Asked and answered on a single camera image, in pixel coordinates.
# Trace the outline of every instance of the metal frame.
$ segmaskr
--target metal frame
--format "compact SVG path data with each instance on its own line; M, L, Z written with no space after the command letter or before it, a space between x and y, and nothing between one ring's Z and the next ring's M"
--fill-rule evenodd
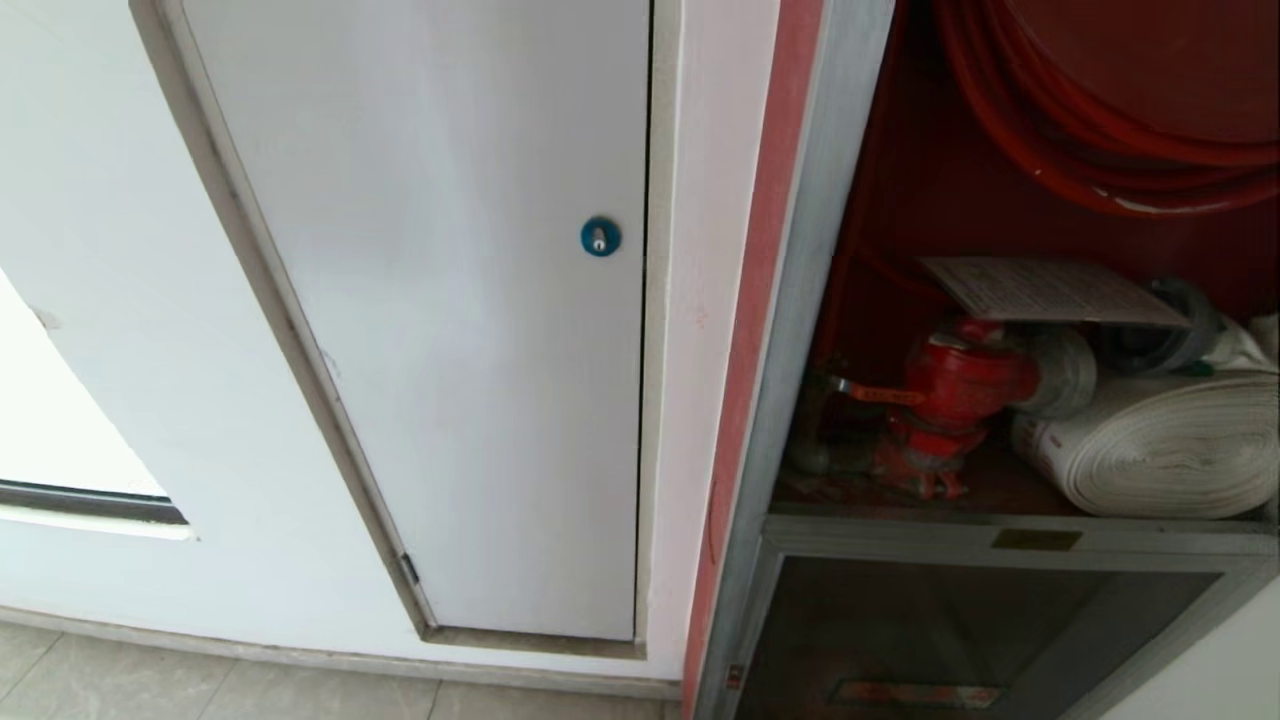
M187 519L168 497L0 480L0 505L165 525Z
M826 0L814 58L794 197L786 223L781 270L759 391L751 410L742 474L722 560L701 682L692 717L716 717L730 657L745 614L764 515L791 425L818 307L854 181L888 42L895 0Z
M769 514L893 4L895 0L824 4L795 196L692 708L695 720L732 717L740 692L726 688L730 669L750 662L777 571L787 555L1224 573L1172 625L1080 700L1064 716L1068 720L1098 717L1280 573L1276 498L1249 519L1221 523L786 506L780 509L803 516ZM832 512L842 516L822 516ZM1079 532L1080 538L1070 552L992 548L1000 530L1009 528Z
M744 684L750 682L755 646L764 630L782 564L788 557L1037 570L1220 573L1221 577L1172 624L1061 716L1061 720L1093 720L1155 676L1280 573L1275 541L1266 536L1185 533L1179 538L1183 541L1179 547L1165 552L1153 551L1144 533L1123 530L1087 533L1082 541L1089 538L1091 542L1080 542L1068 552L992 547L1001 530L1020 525L1025 523L1016 519L1001 524L940 525L771 515L756 552L746 612L731 662L745 669ZM741 694L741 689L722 693L713 717L733 717Z

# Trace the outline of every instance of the baseboard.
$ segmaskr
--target baseboard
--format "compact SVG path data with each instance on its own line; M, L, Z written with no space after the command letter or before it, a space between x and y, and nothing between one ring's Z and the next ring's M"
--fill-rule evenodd
M292 647L262 646L129 628L93 620L77 620L31 610L18 610L0 606L0 621L17 625L29 625L60 633L87 635L105 641L159 647L180 652L218 655L253 662L276 662L282 665L301 665L344 670L349 673L372 673L376 675L399 675L404 678L425 678L451 680L456 683L480 683L485 685L508 685L540 691L559 691L571 693L608 694L636 697L645 700L680 700L680 683L676 680L653 680L645 678L617 678L612 675L584 675L557 670L531 670L525 667L502 667L494 665L468 665L462 662L438 662L434 660L413 660L408 657L387 657L380 655L361 655L357 652L326 652L323 650L302 650Z

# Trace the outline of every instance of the red wall trim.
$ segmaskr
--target red wall trim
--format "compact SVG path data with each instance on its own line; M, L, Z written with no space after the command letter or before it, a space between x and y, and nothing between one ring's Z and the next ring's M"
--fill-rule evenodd
M786 233L788 201L805 123L809 82L822 29L823 0L783 0L773 45L773 69L764 102L760 152L742 251L724 400L721 405L707 523L698 561L689 641L685 647L685 717L692 714L707 635L719 584L732 503L742 471L742 451L758 388L760 356L773 297L773 279Z

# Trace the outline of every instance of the door hinge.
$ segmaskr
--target door hinge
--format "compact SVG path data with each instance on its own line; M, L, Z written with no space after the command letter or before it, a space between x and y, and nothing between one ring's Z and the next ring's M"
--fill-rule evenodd
M419 584L417 568L413 566L413 560L407 552L401 553L401 568L404 570L404 574L408 575L411 583L415 585Z

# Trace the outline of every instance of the fire hose cabinet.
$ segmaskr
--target fire hose cabinet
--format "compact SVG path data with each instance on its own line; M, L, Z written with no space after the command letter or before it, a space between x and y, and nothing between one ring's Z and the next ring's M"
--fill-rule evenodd
M801 170L696 720L1102 717L1280 573L1277 374L1253 340L1277 307L1280 122L1275 82L1239 85L1276 73L1256 22L1276 9L1129 5L888 10L829 250L805 245ZM1208 73L1271 64L1196 90L1179 56L1144 83L1176 32L1235 38ZM822 105L836 81L815 82ZM937 258L1097 268L1184 322L983 315ZM1039 287L1052 311L1114 290ZM1230 338L1256 364L1216 355Z

